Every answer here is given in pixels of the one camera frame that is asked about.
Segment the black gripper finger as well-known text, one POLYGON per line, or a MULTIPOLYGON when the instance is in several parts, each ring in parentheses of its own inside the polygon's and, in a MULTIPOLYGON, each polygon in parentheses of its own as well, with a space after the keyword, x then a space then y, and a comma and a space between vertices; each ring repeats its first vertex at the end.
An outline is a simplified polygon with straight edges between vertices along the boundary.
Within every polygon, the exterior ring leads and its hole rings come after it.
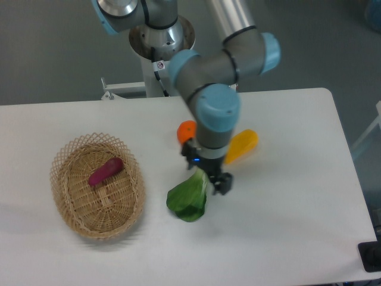
POLYGON ((181 155, 186 159, 186 162, 188 164, 187 170, 191 170, 195 165, 194 159, 196 158, 196 148, 194 146, 192 138, 188 139, 182 145, 181 155))
POLYGON ((233 175, 231 173, 219 173, 218 175, 211 175, 208 178, 213 185, 214 195, 226 195, 232 189, 233 175))

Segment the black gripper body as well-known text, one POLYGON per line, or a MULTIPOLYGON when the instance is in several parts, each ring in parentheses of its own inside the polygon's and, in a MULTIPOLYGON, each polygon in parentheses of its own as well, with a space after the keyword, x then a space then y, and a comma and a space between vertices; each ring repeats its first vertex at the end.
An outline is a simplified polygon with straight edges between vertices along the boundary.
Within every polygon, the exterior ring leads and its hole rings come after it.
POLYGON ((222 174, 222 164, 226 156, 226 147, 210 149, 192 147, 190 149, 190 168, 203 170, 209 178, 217 179, 222 174))

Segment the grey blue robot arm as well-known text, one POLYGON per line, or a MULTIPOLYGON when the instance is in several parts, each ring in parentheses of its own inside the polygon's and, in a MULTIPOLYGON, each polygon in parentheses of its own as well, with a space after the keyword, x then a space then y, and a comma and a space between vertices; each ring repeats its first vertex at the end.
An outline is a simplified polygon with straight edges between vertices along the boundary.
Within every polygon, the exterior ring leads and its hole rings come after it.
POLYGON ((196 137, 181 151, 189 167, 203 170, 215 192, 226 194, 233 176, 222 170, 241 102, 233 89, 246 76, 275 68, 278 40, 257 30, 245 1, 207 1, 222 49, 200 56, 187 43, 191 30, 176 1, 93 1, 103 28, 112 35, 128 30, 130 46, 149 60, 155 96, 180 95, 196 120, 196 137))

